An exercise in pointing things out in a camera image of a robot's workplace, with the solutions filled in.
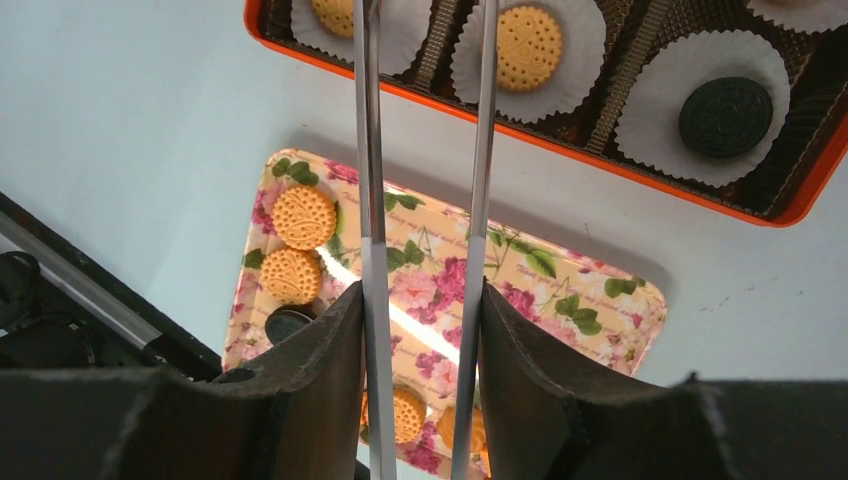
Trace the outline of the orange cookie tin box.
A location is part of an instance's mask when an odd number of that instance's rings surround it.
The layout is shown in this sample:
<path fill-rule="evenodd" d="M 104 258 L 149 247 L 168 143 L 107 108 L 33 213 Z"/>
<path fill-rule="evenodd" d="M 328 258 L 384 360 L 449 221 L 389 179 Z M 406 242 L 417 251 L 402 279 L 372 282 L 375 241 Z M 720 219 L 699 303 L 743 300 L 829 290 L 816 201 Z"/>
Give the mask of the orange cookie tin box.
<path fill-rule="evenodd" d="M 245 1 L 249 34 L 264 46 L 352 78 L 346 62 L 298 43 L 293 1 Z M 482 1 L 431 1 L 427 36 L 409 69 L 380 72 L 393 94 L 466 120 L 480 96 Z M 769 227 L 800 221 L 847 152 L 847 24 L 823 33 L 784 30 L 755 16 L 748 1 L 594 1 L 606 22 L 600 75 L 583 103 L 533 123 L 497 112 L 496 130 L 578 159 L 711 210 Z M 691 34 L 749 31 L 784 61 L 790 84 L 787 117 L 765 159 L 721 187 L 680 180 L 625 157 L 615 141 L 637 76 L 670 43 Z"/>

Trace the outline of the right gripper clear left finger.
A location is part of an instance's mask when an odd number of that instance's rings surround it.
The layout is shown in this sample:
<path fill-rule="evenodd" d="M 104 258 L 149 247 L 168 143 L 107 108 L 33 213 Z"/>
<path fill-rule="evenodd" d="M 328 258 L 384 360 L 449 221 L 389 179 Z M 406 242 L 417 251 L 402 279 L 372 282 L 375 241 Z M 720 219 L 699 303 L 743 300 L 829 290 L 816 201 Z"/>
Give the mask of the right gripper clear left finger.
<path fill-rule="evenodd" d="M 372 479 L 397 477 L 380 119 L 380 3 L 354 3 L 364 341 Z"/>

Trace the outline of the right gripper clear right finger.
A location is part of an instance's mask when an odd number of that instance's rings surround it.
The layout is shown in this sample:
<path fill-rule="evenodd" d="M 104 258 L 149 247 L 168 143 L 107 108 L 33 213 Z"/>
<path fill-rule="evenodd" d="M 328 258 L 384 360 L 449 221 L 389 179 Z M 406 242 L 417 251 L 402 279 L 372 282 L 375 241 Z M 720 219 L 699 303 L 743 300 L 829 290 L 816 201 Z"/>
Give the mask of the right gripper clear right finger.
<path fill-rule="evenodd" d="M 450 478 L 467 475 L 473 421 L 480 334 L 481 298 L 488 232 L 489 188 L 496 113 L 498 3 L 482 1 L 483 11 L 480 96 L 475 137 L 472 199 L 466 259 L 461 346 Z"/>

